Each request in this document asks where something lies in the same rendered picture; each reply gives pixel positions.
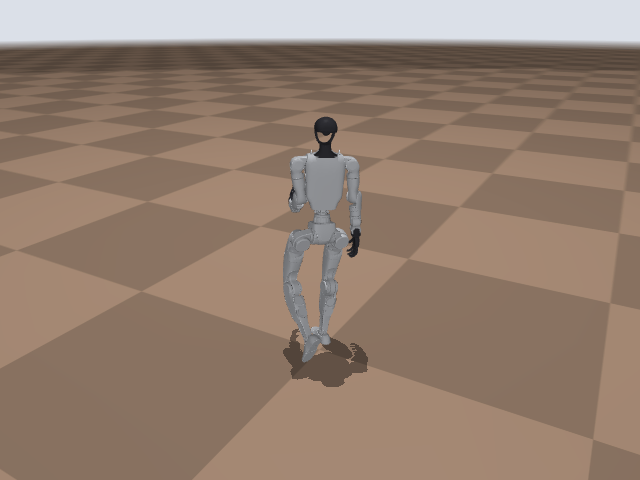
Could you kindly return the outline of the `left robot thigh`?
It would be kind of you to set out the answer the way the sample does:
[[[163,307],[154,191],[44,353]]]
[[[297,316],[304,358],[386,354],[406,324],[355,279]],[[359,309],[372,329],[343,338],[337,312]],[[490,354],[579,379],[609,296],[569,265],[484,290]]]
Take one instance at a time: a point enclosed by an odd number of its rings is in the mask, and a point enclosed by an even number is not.
[[[295,296],[301,294],[302,285],[297,281],[297,275],[302,263],[304,251],[310,247],[313,233],[310,229],[294,230],[290,233],[283,261],[283,286],[290,283]]]

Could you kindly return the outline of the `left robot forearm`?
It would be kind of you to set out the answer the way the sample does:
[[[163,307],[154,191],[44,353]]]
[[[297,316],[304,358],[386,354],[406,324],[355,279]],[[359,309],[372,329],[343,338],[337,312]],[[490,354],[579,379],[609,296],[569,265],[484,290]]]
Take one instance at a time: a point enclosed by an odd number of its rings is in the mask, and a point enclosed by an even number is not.
[[[296,194],[294,193],[294,194],[293,194],[293,199],[292,199],[292,201],[291,201],[291,199],[289,199],[289,207],[290,207],[290,210],[291,210],[292,212],[300,212],[300,210],[301,210],[301,208],[302,208],[303,206],[304,206],[304,204],[297,205],[297,197],[296,197]]]

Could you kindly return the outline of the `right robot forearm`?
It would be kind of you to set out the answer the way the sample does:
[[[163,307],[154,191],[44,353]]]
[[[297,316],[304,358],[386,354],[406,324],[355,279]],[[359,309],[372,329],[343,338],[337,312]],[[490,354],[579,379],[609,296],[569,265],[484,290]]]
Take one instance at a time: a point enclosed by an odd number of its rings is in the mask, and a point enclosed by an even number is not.
[[[362,193],[358,192],[356,203],[349,206],[350,211],[350,231],[353,234],[353,230],[358,228],[361,232],[361,204],[362,204]]]

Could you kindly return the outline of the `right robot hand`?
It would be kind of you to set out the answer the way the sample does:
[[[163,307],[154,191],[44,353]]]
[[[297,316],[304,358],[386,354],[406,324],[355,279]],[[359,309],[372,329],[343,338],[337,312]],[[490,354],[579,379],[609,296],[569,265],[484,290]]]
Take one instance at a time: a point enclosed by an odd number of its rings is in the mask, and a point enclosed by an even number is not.
[[[347,253],[348,256],[350,257],[354,257],[357,255],[358,253],[358,247],[359,247],[359,236],[361,235],[361,232],[358,228],[353,230],[353,234],[352,235],[352,239],[349,241],[349,243],[351,243],[353,241],[352,247],[346,251],[351,251],[350,253]]]

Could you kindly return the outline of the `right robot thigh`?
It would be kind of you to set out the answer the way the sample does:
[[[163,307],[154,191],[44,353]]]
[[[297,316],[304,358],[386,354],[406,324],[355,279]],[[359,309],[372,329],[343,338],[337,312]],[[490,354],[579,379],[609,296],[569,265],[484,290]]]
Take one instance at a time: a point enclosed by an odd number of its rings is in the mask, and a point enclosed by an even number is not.
[[[340,228],[335,230],[335,241],[325,244],[322,262],[322,281],[320,290],[325,295],[333,295],[336,290],[334,277],[342,256],[342,249],[349,243],[345,231]]]

